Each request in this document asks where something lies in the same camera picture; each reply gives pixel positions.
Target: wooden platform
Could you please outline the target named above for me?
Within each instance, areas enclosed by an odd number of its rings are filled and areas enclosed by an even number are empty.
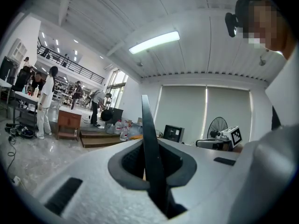
[[[89,147],[107,147],[121,143],[119,134],[107,134],[106,132],[81,131],[80,137],[82,145],[85,148]]]

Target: cable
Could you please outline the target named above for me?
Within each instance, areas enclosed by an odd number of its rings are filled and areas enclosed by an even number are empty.
[[[11,160],[11,162],[10,162],[8,168],[7,168],[7,171],[6,171],[6,174],[7,174],[7,175],[8,175],[9,168],[10,168],[10,166],[13,164],[13,161],[14,161],[14,159],[15,159],[15,155],[16,155],[16,153],[17,153],[17,150],[16,150],[15,147],[13,146],[13,145],[15,144],[15,142],[16,142],[15,130],[14,130],[14,129],[10,129],[10,136],[9,136],[9,138],[8,138],[8,142],[9,142],[10,146],[14,148],[14,152],[8,152],[8,153],[7,153],[9,157],[13,157],[13,159]]]

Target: glossy tile floor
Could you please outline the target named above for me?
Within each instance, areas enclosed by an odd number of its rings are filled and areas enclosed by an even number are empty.
[[[7,155],[13,151],[8,142],[9,134],[5,132],[4,112],[0,113],[0,159],[5,170],[13,159]],[[50,123],[55,131],[55,123]],[[17,138],[14,147],[17,150],[13,164],[9,169],[9,177],[18,176],[28,193],[32,194],[36,187],[46,178],[71,163],[77,157],[99,148],[83,148],[81,142],[75,140],[56,140],[55,136],[45,135],[45,139],[32,138],[22,140]]]

